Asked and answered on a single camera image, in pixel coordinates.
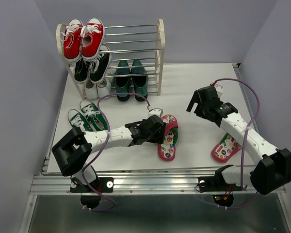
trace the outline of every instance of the colorful flip-flop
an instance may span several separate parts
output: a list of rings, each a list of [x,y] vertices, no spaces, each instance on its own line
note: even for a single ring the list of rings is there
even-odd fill
[[[159,144],[159,157],[166,161],[173,161],[176,156],[176,142],[178,140],[178,122],[173,115],[164,115],[162,117],[164,123],[167,123],[165,128],[164,143]]]
[[[219,163],[226,163],[234,154],[240,151],[242,147],[236,140],[226,133],[222,140],[211,151],[213,159]]]

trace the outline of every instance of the red sneaker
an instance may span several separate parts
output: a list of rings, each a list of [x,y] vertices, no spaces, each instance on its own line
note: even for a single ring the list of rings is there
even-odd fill
[[[78,19],[72,20],[66,27],[64,35],[64,56],[69,64],[77,62],[81,57],[80,42],[83,24]]]
[[[105,38],[102,22],[97,18],[89,20],[87,25],[82,28],[81,37],[83,60],[91,62],[97,58],[99,48]]]

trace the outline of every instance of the teal shoe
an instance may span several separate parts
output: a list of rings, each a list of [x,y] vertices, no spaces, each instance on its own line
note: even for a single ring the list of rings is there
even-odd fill
[[[133,67],[142,66],[139,60],[134,60],[132,63]],[[131,74],[140,74],[138,76],[132,76],[132,82],[134,84],[135,93],[139,94],[147,99],[147,80],[146,69],[144,67],[131,68]],[[139,96],[135,96],[137,101],[145,101]]]
[[[127,61],[121,61],[117,67],[128,67]],[[115,75],[128,75],[130,74],[130,69],[129,68],[118,68],[115,71]],[[117,77],[114,78],[115,81],[115,89],[117,93],[125,93],[129,92],[129,81],[130,81],[130,76],[128,77]],[[119,94],[117,95],[117,99],[119,101],[128,101],[129,100],[129,95],[127,94]]]

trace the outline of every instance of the green sneaker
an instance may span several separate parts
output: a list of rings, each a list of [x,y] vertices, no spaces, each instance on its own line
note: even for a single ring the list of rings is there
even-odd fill
[[[103,115],[100,113],[96,105],[88,100],[82,100],[80,102],[80,109],[84,116],[90,122],[96,131],[107,130],[107,122]]]
[[[85,117],[83,117],[83,115],[75,109],[71,109],[68,112],[68,120],[73,128],[80,128],[83,132],[93,132],[93,129],[91,128]]]
[[[131,74],[140,74],[138,76],[132,76],[132,82],[134,84],[134,90],[136,94],[139,94],[147,99],[147,80],[146,69],[142,66],[142,63],[139,60],[134,60],[132,62],[133,68],[131,68]],[[145,101],[139,96],[135,96],[137,101]]]
[[[128,67],[128,63],[127,63],[127,61],[121,61],[117,67]],[[115,75],[124,75],[124,74],[125,75],[130,74],[130,69],[129,68],[118,68],[115,71]],[[130,76],[114,78],[116,92],[117,93],[129,92],[129,81],[130,81]],[[122,101],[122,102],[128,101],[129,95],[119,94],[119,95],[117,95],[117,99],[119,101]]]

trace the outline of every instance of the black sneaker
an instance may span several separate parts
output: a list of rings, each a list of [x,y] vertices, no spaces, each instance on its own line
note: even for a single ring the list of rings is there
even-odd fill
[[[88,62],[80,59],[76,62],[76,68],[74,72],[74,79],[77,83],[85,83],[88,80],[87,70],[88,70]]]
[[[109,51],[105,45],[100,46],[100,51]],[[106,74],[107,68],[111,62],[110,53],[100,53],[96,60],[90,64],[90,79],[92,83],[100,83]]]

